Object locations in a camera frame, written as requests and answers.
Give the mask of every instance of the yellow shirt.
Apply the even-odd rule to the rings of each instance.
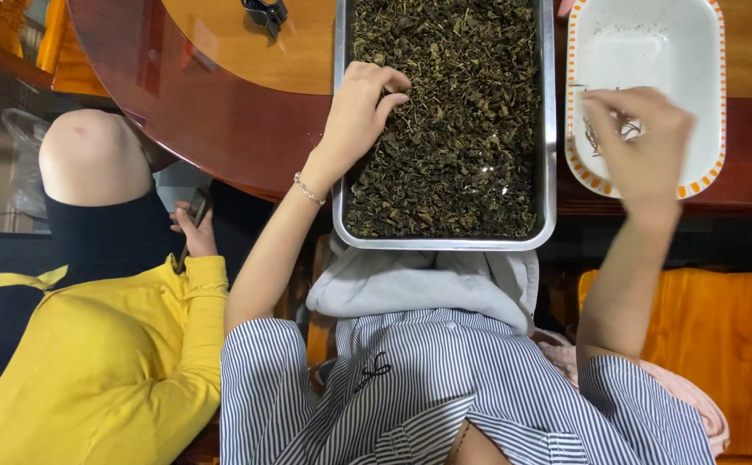
[[[45,292],[0,377],[0,464],[166,465],[195,438],[220,401],[226,271],[173,264]]]

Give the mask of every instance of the plastic bag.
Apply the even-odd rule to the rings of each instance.
[[[17,148],[17,163],[11,179],[11,204],[31,217],[47,219],[43,177],[38,162],[40,144],[51,124],[17,108],[3,111],[3,124]]]

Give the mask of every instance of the smartphone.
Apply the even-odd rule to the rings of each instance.
[[[189,208],[186,209],[186,214],[193,220],[193,225],[198,227],[201,221],[204,219],[207,210],[210,209],[212,200],[210,196],[206,194],[206,191],[202,188],[195,189],[195,195],[189,202]],[[181,259],[175,264],[175,274],[180,275],[185,268],[184,261],[189,256],[189,249],[186,248],[186,244],[183,245],[183,251],[181,252]]]

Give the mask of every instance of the stainless steel tray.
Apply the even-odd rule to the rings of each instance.
[[[352,58],[354,3],[337,0],[336,37],[334,43],[334,83],[341,78]],[[345,178],[333,186],[333,227],[351,247],[390,250],[473,250],[525,251],[538,248],[554,232],[557,221],[557,119],[554,75],[554,17],[551,0],[532,0],[536,21],[536,38],[540,44],[536,60],[540,64],[542,124],[536,131],[535,170],[537,220],[531,235],[525,239],[505,238],[362,238],[345,227],[347,196],[350,191]]]

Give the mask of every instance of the white plastic bowl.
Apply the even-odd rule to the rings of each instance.
[[[696,117],[677,197],[706,189],[726,155],[726,55],[716,0],[577,0],[566,53],[566,160],[600,195],[619,198],[585,137],[583,90],[650,86]]]

